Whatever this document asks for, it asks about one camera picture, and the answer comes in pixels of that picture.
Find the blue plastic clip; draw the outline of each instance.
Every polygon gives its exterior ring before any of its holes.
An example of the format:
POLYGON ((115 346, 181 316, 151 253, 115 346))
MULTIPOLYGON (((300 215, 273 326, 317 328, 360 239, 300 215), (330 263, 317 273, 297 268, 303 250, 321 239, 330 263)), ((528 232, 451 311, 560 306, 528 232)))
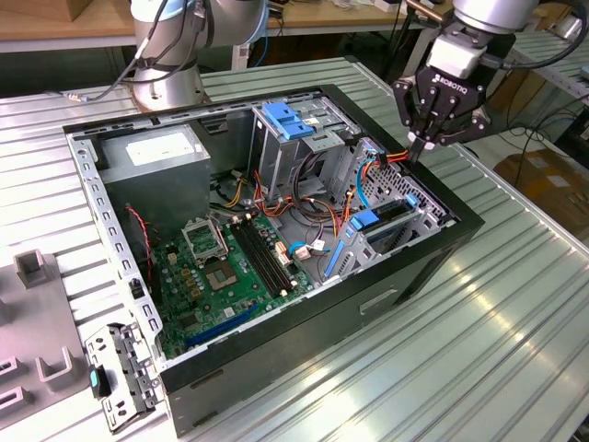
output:
POLYGON ((287 140, 295 140, 315 133, 315 129, 304 124, 298 114, 285 103, 264 104, 262 109, 287 140))
POLYGON ((370 226, 378 222, 378 216, 372 210, 364 210, 359 214, 356 214, 350 219, 350 223, 356 230, 360 230, 363 227, 370 226))
POLYGON ((407 195, 405 195, 405 199, 413 208, 416 208, 418 205, 420 205, 420 200, 418 200, 417 196, 415 196, 413 193, 408 193, 407 195))

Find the robotiq logo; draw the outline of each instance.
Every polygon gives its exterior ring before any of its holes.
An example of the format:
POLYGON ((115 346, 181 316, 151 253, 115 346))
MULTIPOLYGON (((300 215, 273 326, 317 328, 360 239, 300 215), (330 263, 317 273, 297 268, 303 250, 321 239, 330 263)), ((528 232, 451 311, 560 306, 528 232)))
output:
POLYGON ((467 93, 468 93, 468 89, 465 88, 464 86, 460 86, 458 83, 455 83, 454 81, 450 81, 447 78, 440 76, 439 74, 435 75, 432 82, 433 83, 442 83, 445 86, 451 87, 453 90, 457 90, 458 92, 460 92, 463 95, 467 95, 467 93))

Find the motherboard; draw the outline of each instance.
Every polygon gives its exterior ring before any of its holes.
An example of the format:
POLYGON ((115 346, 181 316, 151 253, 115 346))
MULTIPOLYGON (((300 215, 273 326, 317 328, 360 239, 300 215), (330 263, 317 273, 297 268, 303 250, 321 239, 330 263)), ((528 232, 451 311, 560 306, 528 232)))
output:
POLYGON ((188 224, 155 247, 160 296, 154 298, 164 322, 160 342, 166 357, 311 291, 312 280, 298 263, 284 261, 281 245, 265 215, 247 215, 223 226, 213 219, 188 224), (216 252, 195 259, 209 250, 216 252))

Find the slotted metal surface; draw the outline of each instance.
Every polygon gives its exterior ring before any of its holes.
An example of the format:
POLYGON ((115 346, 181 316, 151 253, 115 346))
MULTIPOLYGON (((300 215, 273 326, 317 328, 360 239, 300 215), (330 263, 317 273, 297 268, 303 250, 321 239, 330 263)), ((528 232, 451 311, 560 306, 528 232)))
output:
MULTIPOLYGON (((333 82, 393 135, 394 100, 342 59, 204 78, 214 99, 333 82)), ((60 126, 137 112, 0 101, 0 260, 56 253, 82 340, 126 319, 60 126)), ((589 412, 588 252, 459 146, 424 163, 486 221, 411 301, 182 440, 566 440, 589 412)), ((160 405, 122 440, 175 438, 160 405)), ((2 440, 110 440, 89 390, 2 440)))
MULTIPOLYGON (((517 34, 512 54, 520 63, 541 62, 564 51, 570 43, 547 30, 517 34)), ((589 41, 564 60, 535 72, 575 98, 589 94, 589 81, 581 77, 581 68, 589 65, 589 41)))

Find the wooden shelf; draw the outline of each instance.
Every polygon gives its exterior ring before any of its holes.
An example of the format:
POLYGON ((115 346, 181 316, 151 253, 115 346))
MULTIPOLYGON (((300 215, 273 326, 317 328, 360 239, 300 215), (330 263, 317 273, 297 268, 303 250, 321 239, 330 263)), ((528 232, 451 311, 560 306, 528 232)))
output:
POLYGON ((118 37, 134 34, 129 3, 94 0, 73 22, 0 11, 0 41, 118 37))
MULTIPOLYGON (((445 12, 450 5, 451 2, 446 0, 446 5, 438 9, 445 12)), ((395 16, 396 13, 386 13, 367 5, 346 10, 335 6, 330 0, 317 4, 291 2, 284 8, 284 27, 392 25, 395 16)), ((405 16, 401 15, 399 23, 404 21, 405 16)), ((268 27, 277 29, 280 24, 271 18, 268 27)), ((133 34, 133 17, 125 0, 94 0, 74 22, 0 11, 0 41, 120 37, 133 34)))
MULTIPOLYGON (((284 6, 285 28, 317 28, 330 26, 388 25, 395 22, 395 14, 381 11, 374 6, 360 5, 355 9, 342 9, 330 0, 321 3, 291 2, 284 6)), ((405 21, 400 16, 399 23, 405 21)), ((268 28, 279 28, 275 18, 268 20, 268 28)))

